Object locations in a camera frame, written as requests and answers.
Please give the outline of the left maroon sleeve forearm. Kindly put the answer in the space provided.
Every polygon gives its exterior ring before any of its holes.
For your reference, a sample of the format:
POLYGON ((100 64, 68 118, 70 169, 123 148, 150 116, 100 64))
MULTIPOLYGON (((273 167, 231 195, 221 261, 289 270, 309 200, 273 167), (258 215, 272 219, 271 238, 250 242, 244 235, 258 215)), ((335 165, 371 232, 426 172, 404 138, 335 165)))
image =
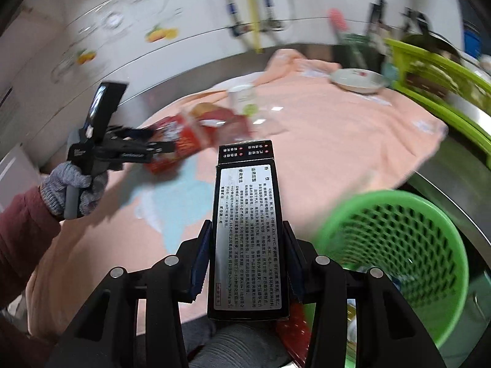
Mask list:
MULTIPOLYGON (((14 197, 1 213, 1 308, 21 295, 61 226, 44 204, 39 188, 14 197)), ((51 347, 1 318, 1 366, 43 367, 51 347)))

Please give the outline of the left grey knit glove hand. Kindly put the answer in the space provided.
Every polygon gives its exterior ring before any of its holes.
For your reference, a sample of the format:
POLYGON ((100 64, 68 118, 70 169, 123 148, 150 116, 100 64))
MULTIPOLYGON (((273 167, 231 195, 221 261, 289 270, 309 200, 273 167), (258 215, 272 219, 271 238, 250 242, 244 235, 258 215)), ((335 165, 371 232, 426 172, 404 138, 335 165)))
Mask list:
POLYGON ((87 216, 97 207, 107 183, 107 172, 91 177, 75 164, 65 162, 44 178, 40 195, 53 216, 72 220, 87 216))

